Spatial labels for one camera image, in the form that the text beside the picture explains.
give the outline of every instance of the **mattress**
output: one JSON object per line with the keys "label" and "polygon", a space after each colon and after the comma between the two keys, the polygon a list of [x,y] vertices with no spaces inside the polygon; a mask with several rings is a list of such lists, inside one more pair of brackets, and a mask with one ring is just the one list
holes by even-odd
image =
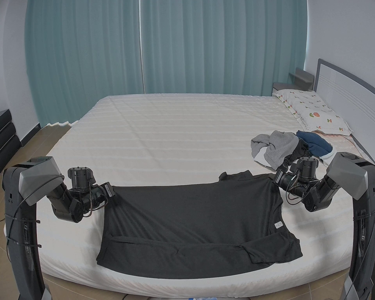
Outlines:
{"label": "mattress", "polygon": [[[184,185],[218,176],[271,170],[253,161],[250,140],[301,126],[275,97],[217,94],[141,94],[101,99],[50,151],[65,184],[70,167],[87,166],[98,184]],[[327,136],[338,151],[359,154],[353,143]],[[323,164],[317,177],[325,174]],[[300,239],[303,256],[250,273],[206,279],[155,279],[117,273],[96,264],[104,212],[80,223],[57,219],[47,198],[37,204],[42,271],[95,288],[152,297],[250,297],[302,285],[350,265],[352,199],[340,190],[314,213],[283,204],[287,228]]]}

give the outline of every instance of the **headboard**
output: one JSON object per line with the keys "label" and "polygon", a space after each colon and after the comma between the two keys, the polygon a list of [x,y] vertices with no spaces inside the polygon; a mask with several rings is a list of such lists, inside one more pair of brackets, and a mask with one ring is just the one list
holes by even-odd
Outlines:
{"label": "headboard", "polygon": [[375,158],[375,88],[323,59],[318,60],[314,91],[343,117],[356,143]]}

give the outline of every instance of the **white pillow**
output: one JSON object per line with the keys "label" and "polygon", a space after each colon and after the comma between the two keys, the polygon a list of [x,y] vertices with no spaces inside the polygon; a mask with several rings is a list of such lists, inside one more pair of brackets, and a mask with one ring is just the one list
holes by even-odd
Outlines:
{"label": "white pillow", "polygon": [[314,91],[279,90],[273,93],[291,111],[305,131],[350,135],[351,129]]}

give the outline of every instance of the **tiled floor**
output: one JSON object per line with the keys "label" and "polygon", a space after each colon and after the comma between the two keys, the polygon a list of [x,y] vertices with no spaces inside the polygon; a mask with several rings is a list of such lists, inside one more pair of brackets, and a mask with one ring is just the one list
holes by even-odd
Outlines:
{"label": "tiled floor", "polygon": [[[47,126],[40,130],[25,147],[19,149],[7,167],[26,161],[31,157],[46,155],[55,143],[70,129],[66,126]],[[4,191],[0,188],[0,219],[4,216]],[[0,223],[0,300],[15,300],[18,290],[12,267],[5,252],[5,237],[2,233],[4,222]],[[284,291],[251,297],[251,300],[325,300],[340,298],[345,274],[348,270],[332,274],[314,282]],[[44,274],[54,300],[122,300],[125,294],[94,289]],[[127,295],[126,300],[146,300],[147,297]]]}

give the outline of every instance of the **teal curtain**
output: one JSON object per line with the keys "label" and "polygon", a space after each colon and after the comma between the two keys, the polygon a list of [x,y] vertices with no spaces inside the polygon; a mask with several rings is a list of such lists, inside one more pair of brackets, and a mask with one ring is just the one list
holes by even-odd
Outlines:
{"label": "teal curtain", "polygon": [[269,96],[303,69],[306,0],[142,0],[146,93]]}
{"label": "teal curtain", "polygon": [[143,93],[137,0],[28,0],[25,51],[41,126]]}

